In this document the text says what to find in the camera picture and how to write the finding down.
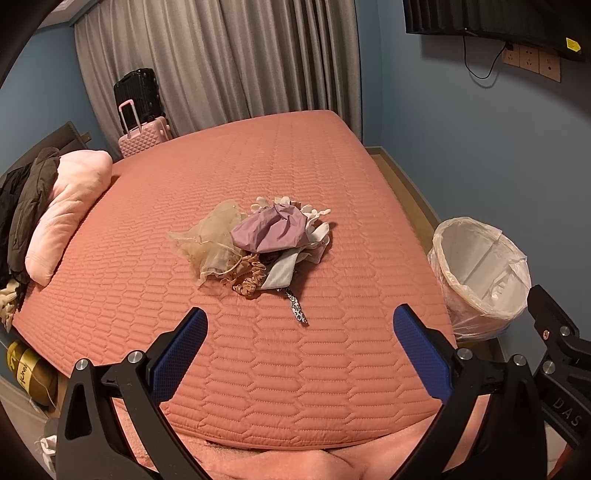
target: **blue gripper pad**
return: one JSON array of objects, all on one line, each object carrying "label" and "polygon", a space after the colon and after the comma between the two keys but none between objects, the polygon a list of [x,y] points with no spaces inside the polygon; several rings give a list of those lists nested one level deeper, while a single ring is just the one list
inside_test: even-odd
[{"label": "blue gripper pad", "polygon": [[164,347],[153,364],[148,365],[148,388],[155,403],[173,397],[206,336],[207,315],[203,310],[193,308],[175,331],[163,333],[152,344],[156,351],[162,346],[157,345],[158,342]]},{"label": "blue gripper pad", "polygon": [[394,333],[429,395],[445,404],[452,394],[449,365],[431,343],[421,320],[406,304],[394,310]]}]

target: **bed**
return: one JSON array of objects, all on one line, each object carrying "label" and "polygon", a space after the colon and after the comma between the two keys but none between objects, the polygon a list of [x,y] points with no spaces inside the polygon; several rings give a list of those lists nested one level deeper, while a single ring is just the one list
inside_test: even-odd
[{"label": "bed", "polygon": [[[113,176],[51,283],[31,288],[15,317],[43,357],[66,375],[82,357],[119,362],[199,306],[209,334],[161,405],[186,442],[335,449],[411,426],[418,441],[416,425],[426,429],[440,403],[397,342],[392,312],[408,303],[453,343],[452,327],[398,200],[337,115],[284,113],[208,129],[122,160]],[[293,284],[306,329],[280,294],[247,300],[217,281],[197,288],[166,237],[222,200],[248,211],[258,196],[283,195],[332,210],[322,262],[299,268]]]}]

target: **television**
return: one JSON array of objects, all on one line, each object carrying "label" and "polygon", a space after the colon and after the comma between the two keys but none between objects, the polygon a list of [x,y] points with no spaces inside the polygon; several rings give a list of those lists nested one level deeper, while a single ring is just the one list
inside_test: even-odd
[{"label": "television", "polygon": [[496,38],[540,48],[569,60],[585,60],[576,32],[553,0],[403,2],[407,33]]}]

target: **gray curtain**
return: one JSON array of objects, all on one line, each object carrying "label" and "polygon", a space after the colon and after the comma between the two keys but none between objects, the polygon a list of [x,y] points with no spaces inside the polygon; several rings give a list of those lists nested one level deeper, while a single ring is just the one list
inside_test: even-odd
[{"label": "gray curtain", "polygon": [[354,0],[104,0],[75,26],[82,76],[112,146],[113,84],[150,67],[173,132],[330,109],[361,138]]}]

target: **trash bin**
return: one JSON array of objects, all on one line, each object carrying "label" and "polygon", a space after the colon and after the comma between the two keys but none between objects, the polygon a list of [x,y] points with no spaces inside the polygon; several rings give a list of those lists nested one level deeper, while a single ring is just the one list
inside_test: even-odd
[{"label": "trash bin", "polygon": [[452,320],[456,340],[500,335],[527,305],[527,257],[502,232],[469,217],[435,230],[428,255]]}]

